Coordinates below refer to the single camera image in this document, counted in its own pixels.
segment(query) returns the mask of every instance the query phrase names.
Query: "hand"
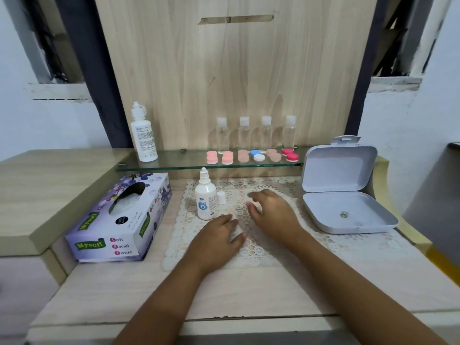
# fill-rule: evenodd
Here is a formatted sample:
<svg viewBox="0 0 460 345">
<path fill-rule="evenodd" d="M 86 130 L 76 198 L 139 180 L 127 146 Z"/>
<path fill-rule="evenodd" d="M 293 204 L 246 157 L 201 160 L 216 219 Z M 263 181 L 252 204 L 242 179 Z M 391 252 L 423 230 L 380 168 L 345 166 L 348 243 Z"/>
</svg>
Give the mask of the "hand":
<svg viewBox="0 0 460 345">
<path fill-rule="evenodd" d="M 244 244 L 244 233 L 229 243 L 230 235 L 238 224 L 238 219 L 230 220 L 231 217 L 232 214 L 225 214 L 207 223 L 193 238 L 182 258 L 182 261 L 198 268 L 203 278 L 224 266 Z"/>
<path fill-rule="evenodd" d="M 289 248 L 307 233 L 300 226 L 294 210 L 281 196 L 268 189 L 250 192 L 248 196 L 262 206 L 261 213 L 254 203 L 246 202 L 249 214 L 256 225 L 275 241 Z"/>
</svg>

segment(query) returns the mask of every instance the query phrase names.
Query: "left hand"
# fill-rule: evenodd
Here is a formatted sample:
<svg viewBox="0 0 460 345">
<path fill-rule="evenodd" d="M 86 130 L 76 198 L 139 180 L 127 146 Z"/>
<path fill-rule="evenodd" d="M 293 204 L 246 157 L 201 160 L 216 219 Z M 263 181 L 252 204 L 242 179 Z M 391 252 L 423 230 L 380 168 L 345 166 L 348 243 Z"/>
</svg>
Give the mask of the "left hand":
<svg viewBox="0 0 460 345">
<path fill-rule="evenodd" d="M 185 264 L 198 268 L 203 278 L 227 264 L 244 244 L 244 233 L 229 243 L 230 235 L 238 224 L 238 219 L 230 220 L 231 217 L 232 214 L 225 214 L 207 223 L 193 238 L 182 258 Z"/>
</svg>

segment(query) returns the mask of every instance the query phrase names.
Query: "open box lid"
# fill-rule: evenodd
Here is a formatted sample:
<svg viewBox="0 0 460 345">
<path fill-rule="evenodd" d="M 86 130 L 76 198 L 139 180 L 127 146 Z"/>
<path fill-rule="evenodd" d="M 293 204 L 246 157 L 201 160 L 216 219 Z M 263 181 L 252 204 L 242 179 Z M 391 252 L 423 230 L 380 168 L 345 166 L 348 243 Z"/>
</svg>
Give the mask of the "open box lid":
<svg viewBox="0 0 460 345">
<path fill-rule="evenodd" d="M 377 149 L 358 145 L 361 137 L 335 137 L 330 145 L 318 145 L 305 155 L 302 188 L 307 192 L 358 191 L 371 176 Z"/>
</svg>

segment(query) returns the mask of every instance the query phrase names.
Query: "window sill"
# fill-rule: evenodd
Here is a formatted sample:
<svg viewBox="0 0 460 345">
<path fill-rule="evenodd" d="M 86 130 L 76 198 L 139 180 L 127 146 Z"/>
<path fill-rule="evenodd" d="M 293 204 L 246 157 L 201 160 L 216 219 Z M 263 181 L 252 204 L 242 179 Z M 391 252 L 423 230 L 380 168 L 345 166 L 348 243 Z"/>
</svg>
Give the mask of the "window sill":
<svg viewBox="0 0 460 345">
<path fill-rule="evenodd" d="M 371 77 L 368 93 L 418 91 L 422 77 Z"/>
<path fill-rule="evenodd" d="M 30 84 L 24 90 L 33 100 L 86 99 L 91 100 L 86 83 Z"/>
</svg>

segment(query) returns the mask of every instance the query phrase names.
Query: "white plastic storage box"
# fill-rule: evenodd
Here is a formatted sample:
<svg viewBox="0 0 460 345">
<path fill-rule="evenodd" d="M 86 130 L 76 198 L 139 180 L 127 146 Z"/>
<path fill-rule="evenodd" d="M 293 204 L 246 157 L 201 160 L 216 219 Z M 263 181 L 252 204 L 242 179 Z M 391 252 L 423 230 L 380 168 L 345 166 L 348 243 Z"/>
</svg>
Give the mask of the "white plastic storage box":
<svg viewBox="0 0 460 345">
<path fill-rule="evenodd" d="M 334 138 L 308 150 L 302 171 L 303 196 L 316 225 L 330 234 L 385 232 L 398 219 L 373 197 L 360 192 L 368 183 L 377 149 L 357 144 L 360 137 Z"/>
<path fill-rule="evenodd" d="M 170 198 L 167 173 L 124 176 L 66 234 L 75 259 L 143 260 Z"/>
</svg>

